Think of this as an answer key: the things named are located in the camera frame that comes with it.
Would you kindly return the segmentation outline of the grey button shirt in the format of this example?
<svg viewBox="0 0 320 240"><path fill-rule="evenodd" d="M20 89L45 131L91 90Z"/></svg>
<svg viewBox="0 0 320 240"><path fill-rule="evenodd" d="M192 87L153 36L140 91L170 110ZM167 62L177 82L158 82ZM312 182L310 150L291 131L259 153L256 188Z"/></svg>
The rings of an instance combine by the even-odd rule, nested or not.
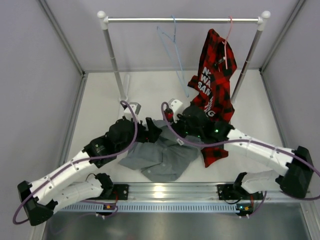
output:
<svg viewBox="0 0 320 240"><path fill-rule="evenodd" d="M164 120L154 120L153 123L162 130L158 140L155 143L136 142L118 164L140 171L152 182L176 181L200 156L201 148L179 144Z"/></svg>

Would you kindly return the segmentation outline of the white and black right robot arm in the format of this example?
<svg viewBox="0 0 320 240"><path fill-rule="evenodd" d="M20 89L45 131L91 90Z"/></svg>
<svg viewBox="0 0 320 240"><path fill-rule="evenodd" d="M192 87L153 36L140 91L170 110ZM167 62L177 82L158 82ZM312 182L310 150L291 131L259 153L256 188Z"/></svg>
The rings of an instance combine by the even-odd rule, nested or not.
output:
<svg viewBox="0 0 320 240"><path fill-rule="evenodd" d="M211 120L195 105L183 108L170 104L162 112L178 142L203 149L204 159L213 157L217 149L235 152L269 169L239 173L232 186L237 198L265 191L281 191L294 199L307 196L315 172L307 148L291 149L259 141L228 122Z"/></svg>

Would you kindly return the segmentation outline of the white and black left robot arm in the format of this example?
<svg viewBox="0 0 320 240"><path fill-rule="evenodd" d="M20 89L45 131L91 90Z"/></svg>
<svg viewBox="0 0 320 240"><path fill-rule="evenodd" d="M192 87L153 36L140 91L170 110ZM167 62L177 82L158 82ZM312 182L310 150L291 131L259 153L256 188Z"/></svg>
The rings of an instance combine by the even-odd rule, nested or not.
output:
<svg viewBox="0 0 320 240"><path fill-rule="evenodd" d="M117 120L102 136L90 141L70 161L48 175L32 181L22 181L17 189L31 226L46 222L60 209L86 199L109 199L114 183L106 173L98 173L93 179L75 183L115 160L129 150L134 143L155 143L162 130L150 117L146 126L125 117Z"/></svg>

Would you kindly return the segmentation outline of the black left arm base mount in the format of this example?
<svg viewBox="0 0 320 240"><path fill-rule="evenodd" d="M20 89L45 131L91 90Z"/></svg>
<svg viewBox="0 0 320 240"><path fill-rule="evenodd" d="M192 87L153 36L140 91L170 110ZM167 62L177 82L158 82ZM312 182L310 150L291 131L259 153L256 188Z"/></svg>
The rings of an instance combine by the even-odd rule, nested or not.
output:
<svg viewBox="0 0 320 240"><path fill-rule="evenodd" d="M128 184L115 184L113 189L101 195L100 200L127 200L129 195Z"/></svg>

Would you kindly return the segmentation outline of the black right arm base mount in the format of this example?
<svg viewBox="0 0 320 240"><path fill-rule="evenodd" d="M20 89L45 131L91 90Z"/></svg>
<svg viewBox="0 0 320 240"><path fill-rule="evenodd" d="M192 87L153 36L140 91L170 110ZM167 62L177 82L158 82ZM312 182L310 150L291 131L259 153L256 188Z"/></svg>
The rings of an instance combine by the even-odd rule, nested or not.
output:
<svg viewBox="0 0 320 240"><path fill-rule="evenodd" d="M248 199L245 190L233 184L218 184L217 193L219 200L237 201Z"/></svg>

